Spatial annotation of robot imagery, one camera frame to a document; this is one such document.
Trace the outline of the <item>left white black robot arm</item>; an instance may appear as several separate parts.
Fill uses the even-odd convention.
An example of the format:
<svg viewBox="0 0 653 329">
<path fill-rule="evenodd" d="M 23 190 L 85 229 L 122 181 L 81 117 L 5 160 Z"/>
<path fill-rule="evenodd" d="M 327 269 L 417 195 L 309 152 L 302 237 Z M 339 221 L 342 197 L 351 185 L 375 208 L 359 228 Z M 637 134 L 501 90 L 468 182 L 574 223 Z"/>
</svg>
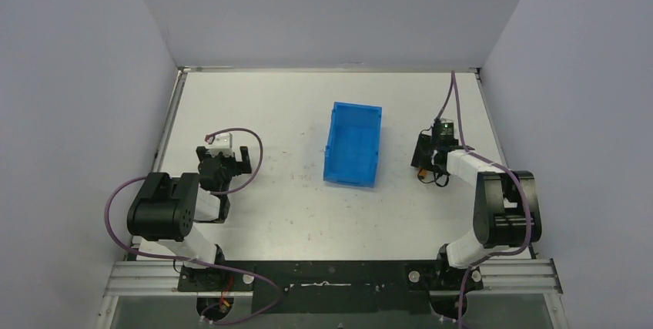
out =
<svg viewBox="0 0 653 329">
<path fill-rule="evenodd" d="M 198 146 L 196 172 L 179 177 L 148 174 L 129 208 L 128 231 L 183 257 L 185 267 L 202 270 L 208 264 L 222 264 L 222 249 L 197 225 L 226 221 L 231 203 L 225 192 L 233 177 L 252 172 L 249 149 L 241 146 L 239 151 L 241 160 L 229 147 Z"/>
</svg>

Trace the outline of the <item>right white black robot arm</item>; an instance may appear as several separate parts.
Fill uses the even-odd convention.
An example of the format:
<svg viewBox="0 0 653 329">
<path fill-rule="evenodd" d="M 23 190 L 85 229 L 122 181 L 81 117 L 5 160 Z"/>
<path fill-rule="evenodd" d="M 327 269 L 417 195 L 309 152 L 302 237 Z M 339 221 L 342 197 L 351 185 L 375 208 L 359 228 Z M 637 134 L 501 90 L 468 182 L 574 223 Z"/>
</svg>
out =
<svg viewBox="0 0 653 329">
<path fill-rule="evenodd" d="M 385 163 L 381 118 L 332 118 L 316 166 L 272 155 L 256 188 L 237 200 L 243 256 L 254 260 L 399 260 L 441 257 L 463 270 L 535 241 L 530 173 L 477 154 L 449 120 L 418 136 L 412 162 Z"/>
</svg>

